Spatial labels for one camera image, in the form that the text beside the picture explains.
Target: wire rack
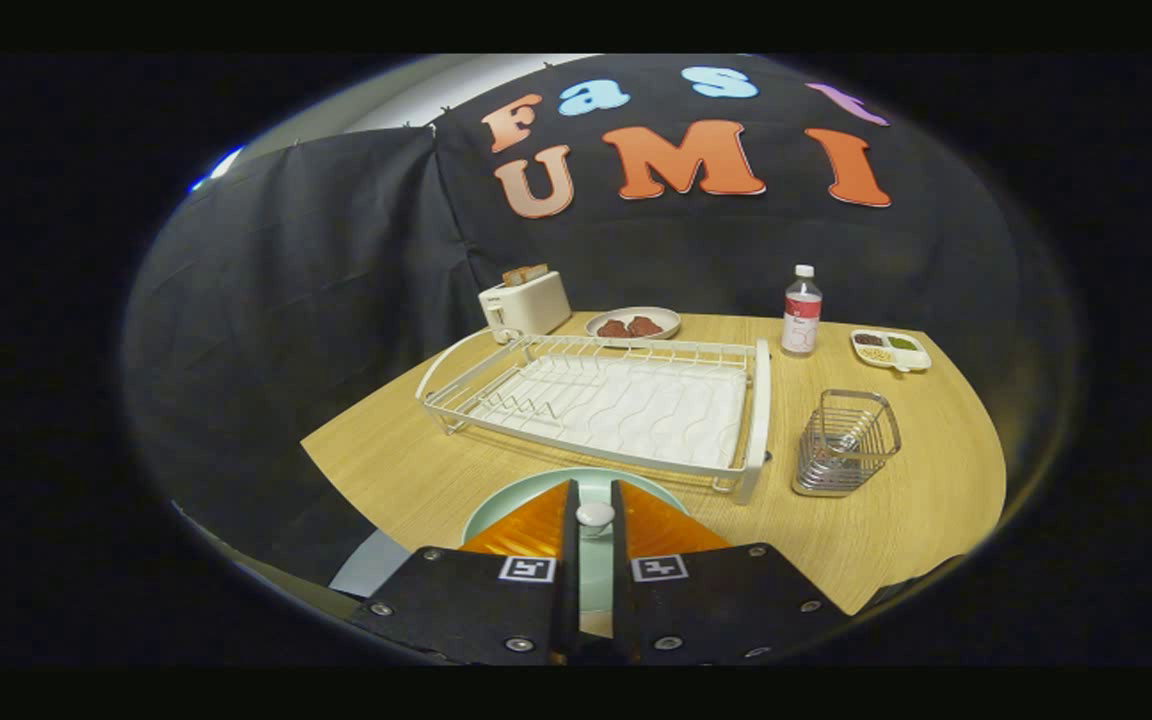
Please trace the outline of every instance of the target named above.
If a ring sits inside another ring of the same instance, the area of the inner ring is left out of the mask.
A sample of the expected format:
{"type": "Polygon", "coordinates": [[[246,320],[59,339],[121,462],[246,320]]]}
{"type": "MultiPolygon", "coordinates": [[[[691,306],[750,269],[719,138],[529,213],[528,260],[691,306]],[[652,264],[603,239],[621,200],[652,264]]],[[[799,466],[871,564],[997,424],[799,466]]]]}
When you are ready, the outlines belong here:
{"type": "Polygon", "coordinates": [[[849,495],[881,470],[900,446],[900,426],[886,397],[827,389],[803,430],[795,488],[804,495],[849,495]]]}
{"type": "Polygon", "coordinates": [[[631,465],[712,477],[717,491],[735,492],[741,505],[753,494],[771,415],[767,342],[511,331],[505,347],[425,393],[429,378],[458,344],[430,366],[416,391],[448,434],[479,425],[631,465]]]}

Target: toaster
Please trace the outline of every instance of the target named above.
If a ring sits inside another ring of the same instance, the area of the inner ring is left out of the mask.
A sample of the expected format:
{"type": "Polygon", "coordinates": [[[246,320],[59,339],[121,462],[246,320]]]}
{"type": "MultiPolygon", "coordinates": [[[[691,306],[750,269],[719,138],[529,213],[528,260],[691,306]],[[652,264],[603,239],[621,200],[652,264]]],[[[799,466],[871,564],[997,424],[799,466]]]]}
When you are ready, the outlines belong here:
{"type": "Polygon", "coordinates": [[[488,319],[492,336],[500,344],[509,341],[506,328],[525,334],[545,334],[571,318],[562,275],[551,270],[535,281],[515,287],[500,283],[479,293],[483,314],[488,319]]]}

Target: orange letter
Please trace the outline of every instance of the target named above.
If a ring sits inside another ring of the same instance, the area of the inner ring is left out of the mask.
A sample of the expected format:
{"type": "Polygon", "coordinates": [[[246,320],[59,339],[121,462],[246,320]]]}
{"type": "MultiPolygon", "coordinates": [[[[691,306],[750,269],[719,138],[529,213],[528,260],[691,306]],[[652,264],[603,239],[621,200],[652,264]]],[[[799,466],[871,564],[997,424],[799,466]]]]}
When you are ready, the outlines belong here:
{"type": "Polygon", "coordinates": [[[509,202],[515,213],[524,218],[548,218],[567,210],[567,205],[573,200],[573,176],[567,172],[567,152],[571,147],[555,145],[540,152],[536,152],[536,161],[545,165],[545,170],[550,173],[550,184],[554,191],[544,200],[537,200],[526,188],[526,176],[522,169],[526,167],[526,160],[515,160],[500,165],[497,172],[492,173],[500,179],[503,184],[503,198],[509,202]]]}
{"type": "Polygon", "coordinates": [[[483,122],[492,128],[492,137],[495,138],[495,143],[492,145],[493,152],[502,151],[531,135],[530,129],[522,129],[518,126],[530,126],[531,120],[536,120],[535,111],[526,106],[536,105],[539,101],[540,96],[535,92],[524,94],[503,108],[488,113],[488,116],[483,119],[483,122]]]}
{"type": "Polygon", "coordinates": [[[626,166],[621,197],[645,200],[664,195],[664,184],[652,179],[653,167],[679,192],[691,190],[696,170],[705,164],[700,190],[712,195],[758,195],[767,184],[756,179],[740,145],[741,123],[730,120],[696,120],[687,128],[682,145],[675,147],[647,128],[613,129],[602,141],[616,146],[626,166]]]}
{"type": "Polygon", "coordinates": [[[869,168],[869,160],[865,159],[867,142],[832,129],[809,128],[804,132],[820,142],[824,153],[833,164],[829,195],[839,200],[855,202],[856,205],[869,205],[871,209],[887,209],[892,204],[890,196],[878,187],[874,173],[869,168]]]}

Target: letter m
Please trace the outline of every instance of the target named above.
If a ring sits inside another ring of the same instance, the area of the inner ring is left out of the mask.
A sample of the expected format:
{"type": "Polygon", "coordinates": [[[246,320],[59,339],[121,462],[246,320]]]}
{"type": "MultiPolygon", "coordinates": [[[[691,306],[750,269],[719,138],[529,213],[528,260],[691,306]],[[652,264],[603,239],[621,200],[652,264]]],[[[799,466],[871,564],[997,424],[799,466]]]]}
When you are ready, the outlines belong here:
{"type": "Polygon", "coordinates": [[[626,166],[623,199],[645,200],[664,195],[664,184],[652,179],[652,169],[676,191],[690,191],[702,164],[705,179],[700,181],[700,190],[712,195],[758,195],[767,190],[767,184],[749,169],[745,150],[740,145],[743,131],[744,126],[730,120],[696,120],[676,147],[644,127],[613,129],[602,141],[620,151],[626,166]]]}

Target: red label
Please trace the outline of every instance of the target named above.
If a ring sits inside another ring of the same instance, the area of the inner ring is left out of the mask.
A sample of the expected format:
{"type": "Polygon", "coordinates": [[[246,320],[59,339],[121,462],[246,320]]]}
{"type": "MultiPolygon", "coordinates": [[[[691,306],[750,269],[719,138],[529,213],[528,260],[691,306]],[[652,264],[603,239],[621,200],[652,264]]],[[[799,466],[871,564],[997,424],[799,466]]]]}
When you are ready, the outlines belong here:
{"type": "Polygon", "coordinates": [[[786,297],[785,311],[791,318],[803,318],[805,320],[819,318],[820,301],[816,300],[812,302],[808,302],[805,300],[793,300],[793,297],[786,297]]]}

